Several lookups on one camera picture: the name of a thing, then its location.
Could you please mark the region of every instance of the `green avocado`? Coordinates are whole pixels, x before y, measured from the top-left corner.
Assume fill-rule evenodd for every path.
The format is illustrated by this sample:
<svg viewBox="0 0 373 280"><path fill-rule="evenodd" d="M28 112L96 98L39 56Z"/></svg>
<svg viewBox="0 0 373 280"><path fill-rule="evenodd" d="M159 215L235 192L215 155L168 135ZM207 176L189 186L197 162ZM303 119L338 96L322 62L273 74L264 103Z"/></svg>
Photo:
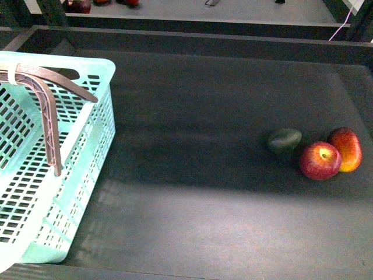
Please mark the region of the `green avocado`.
<svg viewBox="0 0 373 280"><path fill-rule="evenodd" d="M282 128L269 135L268 148L276 154L289 153L298 146L302 133L293 128Z"/></svg>

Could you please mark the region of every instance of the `pink cable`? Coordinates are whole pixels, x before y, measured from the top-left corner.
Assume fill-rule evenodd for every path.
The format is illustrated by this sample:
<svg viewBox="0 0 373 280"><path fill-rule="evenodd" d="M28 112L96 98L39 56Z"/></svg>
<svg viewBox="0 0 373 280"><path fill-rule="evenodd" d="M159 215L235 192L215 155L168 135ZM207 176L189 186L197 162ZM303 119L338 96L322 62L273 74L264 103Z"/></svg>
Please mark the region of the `pink cable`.
<svg viewBox="0 0 373 280"><path fill-rule="evenodd" d="M343 26L346 25L346 23L347 23L347 21L349 20L350 15L351 15L351 13L352 13L352 10L354 9L356 3L357 3L357 0L355 1L354 5L352 5L352 7L351 7L351 9L350 9L350 11L349 11L349 14L347 15L346 20L344 21L344 23L343 23L343 24L342 24L342 25L337 29L337 31L333 34L333 36L329 39L329 41L332 41L333 38L334 38L334 36L337 35L338 32L343 28Z"/></svg>

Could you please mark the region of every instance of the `apple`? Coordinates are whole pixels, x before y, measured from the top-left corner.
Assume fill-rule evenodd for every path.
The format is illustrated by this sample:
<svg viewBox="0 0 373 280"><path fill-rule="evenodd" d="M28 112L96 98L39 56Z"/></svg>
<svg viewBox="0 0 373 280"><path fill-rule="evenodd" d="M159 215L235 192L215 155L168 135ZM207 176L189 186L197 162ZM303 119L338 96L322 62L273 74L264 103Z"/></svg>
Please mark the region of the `apple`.
<svg viewBox="0 0 373 280"><path fill-rule="evenodd" d="M334 129L328 137L328 142L337 148L342 157L339 171L352 172L359 167L363 153L359 139L351 128Z"/></svg>
<svg viewBox="0 0 373 280"><path fill-rule="evenodd" d="M326 180L338 173L342 157L327 142L316 142L305 148L300 157L302 173L313 180Z"/></svg>

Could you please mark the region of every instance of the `basket handle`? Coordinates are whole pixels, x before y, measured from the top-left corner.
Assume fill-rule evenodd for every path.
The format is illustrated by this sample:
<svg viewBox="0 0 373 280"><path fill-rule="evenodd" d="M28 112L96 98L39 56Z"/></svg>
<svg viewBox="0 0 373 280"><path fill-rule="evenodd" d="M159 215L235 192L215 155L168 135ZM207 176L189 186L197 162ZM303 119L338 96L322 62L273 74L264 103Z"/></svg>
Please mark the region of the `basket handle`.
<svg viewBox="0 0 373 280"><path fill-rule="evenodd" d="M0 71L8 71L9 65L0 63ZM55 83L56 85L60 86L68 90L69 92L79 96L81 99L85 101L91 101L93 103L97 103L97 97L91 94L88 90L78 86L77 84L73 83L68 78L62 76L59 73L56 73L52 70L45 69L39 66L32 66L32 65L24 65L18 64L17 73L25 73L40 79Z"/></svg>
<svg viewBox="0 0 373 280"><path fill-rule="evenodd" d="M0 82L9 82L8 70L9 66L0 64ZM51 89L42 79L53 82L60 87L73 92L83 100L96 103L97 97L54 71L31 65L18 65L16 68L16 83L28 86L39 99L41 118L43 119L47 162L48 165L54 166L55 175L60 176L62 164L61 153L59 150L58 120L55 98Z"/></svg>

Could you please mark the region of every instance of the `dark gray tray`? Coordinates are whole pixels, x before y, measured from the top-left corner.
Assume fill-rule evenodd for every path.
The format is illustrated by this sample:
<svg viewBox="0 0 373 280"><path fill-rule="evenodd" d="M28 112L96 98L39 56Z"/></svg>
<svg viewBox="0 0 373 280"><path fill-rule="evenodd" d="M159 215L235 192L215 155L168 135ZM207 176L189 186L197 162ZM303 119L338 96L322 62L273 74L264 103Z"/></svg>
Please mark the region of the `dark gray tray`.
<svg viewBox="0 0 373 280"><path fill-rule="evenodd" d="M0 50L5 48L13 39L24 32L23 29L12 29L10 27L0 27Z"/></svg>
<svg viewBox="0 0 373 280"><path fill-rule="evenodd" d="M79 273L69 267L97 279L131 279L109 271L138 272L136 279L372 279L368 45L94 34L39 30L20 48L32 51L45 37L55 46L41 52L117 66L117 134L75 241L61 265L34 271L71 279ZM302 176L296 157L276 158L262 145L280 127L300 129L306 145L339 126L355 130L364 159L354 173L324 182ZM0 279L32 268L16 265Z"/></svg>

